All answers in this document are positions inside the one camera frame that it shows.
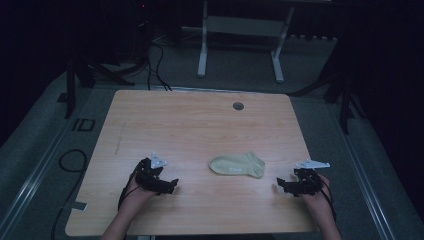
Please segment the person's left hand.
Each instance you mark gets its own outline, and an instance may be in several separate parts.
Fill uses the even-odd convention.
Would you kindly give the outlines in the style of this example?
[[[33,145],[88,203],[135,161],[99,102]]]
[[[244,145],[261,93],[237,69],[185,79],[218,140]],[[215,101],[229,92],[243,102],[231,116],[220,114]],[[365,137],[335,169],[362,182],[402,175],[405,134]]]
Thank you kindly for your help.
[[[135,181],[135,175],[131,174],[118,210],[124,207],[125,209],[136,210],[139,213],[148,200],[155,195],[156,192],[148,191],[140,187]]]

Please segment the black metal stand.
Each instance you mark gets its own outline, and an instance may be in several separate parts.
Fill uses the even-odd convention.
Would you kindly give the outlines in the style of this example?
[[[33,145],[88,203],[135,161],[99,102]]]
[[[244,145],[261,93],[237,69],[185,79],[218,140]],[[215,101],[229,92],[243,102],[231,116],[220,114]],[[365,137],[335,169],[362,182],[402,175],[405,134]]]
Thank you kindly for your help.
[[[76,108],[76,78],[81,79],[83,85],[92,87],[95,84],[92,72],[95,71],[118,84],[134,86],[134,83],[124,80],[123,76],[134,73],[142,66],[143,64],[135,64],[129,68],[112,71],[85,55],[69,57],[66,63],[66,92],[61,93],[58,98],[59,102],[66,104],[65,119],[69,119]]]
[[[348,134],[348,119],[352,115],[350,103],[356,105],[351,93],[357,59],[355,41],[346,36],[339,37],[317,80],[300,90],[288,93],[288,96],[300,97],[328,84],[323,99],[331,104],[341,100],[339,125],[343,132]]]

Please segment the white desk frame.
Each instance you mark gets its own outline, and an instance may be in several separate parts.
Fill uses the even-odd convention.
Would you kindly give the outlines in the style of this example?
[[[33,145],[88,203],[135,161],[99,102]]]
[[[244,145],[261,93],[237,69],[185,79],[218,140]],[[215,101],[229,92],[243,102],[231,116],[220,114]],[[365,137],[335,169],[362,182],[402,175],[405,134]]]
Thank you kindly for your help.
[[[210,32],[246,36],[264,36],[278,39],[277,46],[270,52],[270,55],[275,80],[277,83],[283,83],[285,79],[280,63],[280,55],[287,37],[294,10],[294,7],[289,7],[283,21],[215,16],[208,13],[208,0],[203,0],[201,49],[197,76],[204,77],[206,75],[208,57],[207,39]]]

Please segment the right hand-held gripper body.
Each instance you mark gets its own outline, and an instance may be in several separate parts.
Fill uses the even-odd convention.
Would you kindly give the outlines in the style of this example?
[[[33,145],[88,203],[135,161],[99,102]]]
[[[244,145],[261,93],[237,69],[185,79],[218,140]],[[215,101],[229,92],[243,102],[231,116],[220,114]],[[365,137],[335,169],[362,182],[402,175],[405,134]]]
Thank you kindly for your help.
[[[304,162],[297,163],[294,169],[294,174],[298,178],[298,187],[293,195],[299,194],[314,195],[322,189],[323,183],[321,178],[316,173],[316,169],[329,168],[328,162],[319,162],[307,159]]]

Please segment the metal floor rail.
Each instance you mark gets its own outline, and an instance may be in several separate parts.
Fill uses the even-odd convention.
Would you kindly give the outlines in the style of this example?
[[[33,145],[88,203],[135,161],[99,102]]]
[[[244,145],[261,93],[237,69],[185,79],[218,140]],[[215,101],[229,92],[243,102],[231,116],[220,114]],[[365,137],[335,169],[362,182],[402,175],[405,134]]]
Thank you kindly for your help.
[[[342,142],[347,151],[348,162],[351,165],[352,171],[355,175],[368,211],[379,234],[380,240],[397,240],[382,208],[381,202],[371,185],[365,168],[362,165],[358,152],[354,147],[353,140],[349,134],[344,132],[343,128],[339,124],[336,108],[332,105],[327,105],[326,108],[329,111],[329,115],[331,116],[333,124],[336,126],[339,135],[342,138]]]
[[[47,92],[0,147],[0,240],[7,240],[43,180],[74,117]]]

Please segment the person's right hand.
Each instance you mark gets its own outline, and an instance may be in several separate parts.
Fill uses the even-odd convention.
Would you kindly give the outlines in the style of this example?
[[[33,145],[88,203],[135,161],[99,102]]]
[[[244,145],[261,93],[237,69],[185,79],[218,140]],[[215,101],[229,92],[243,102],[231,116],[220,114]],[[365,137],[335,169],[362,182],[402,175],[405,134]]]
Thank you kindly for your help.
[[[314,220],[319,216],[332,216],[334,218],[332,199],[329,191],[329,180],[323,175],[320,175],[320,178],[323,182],[323,186],[318,193],[315,193],[314,195],[301,195],[301,199],[305,202],[306,207]]]

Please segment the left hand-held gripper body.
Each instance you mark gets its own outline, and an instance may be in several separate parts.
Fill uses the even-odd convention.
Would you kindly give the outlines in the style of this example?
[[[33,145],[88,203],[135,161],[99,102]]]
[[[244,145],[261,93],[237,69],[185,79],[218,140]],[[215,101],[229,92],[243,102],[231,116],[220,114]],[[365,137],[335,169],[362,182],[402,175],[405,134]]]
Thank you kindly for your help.
[[[151,168],[151,159],[146,157],[142,159],[135,168],[135,181],[145,190],[154,192],[156,187],[160,185],[159,175],[163,168]]]

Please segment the beige ankle sock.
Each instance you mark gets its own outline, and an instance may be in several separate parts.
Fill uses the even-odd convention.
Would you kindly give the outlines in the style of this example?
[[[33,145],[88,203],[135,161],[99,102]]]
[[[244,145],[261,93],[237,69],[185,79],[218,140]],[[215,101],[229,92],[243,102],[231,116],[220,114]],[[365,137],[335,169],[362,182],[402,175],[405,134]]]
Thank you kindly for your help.
[[[210,160],[208,166],[220,175],[245,175],[259,179],[265,173],[265,162],[253,152],[221,155]]]

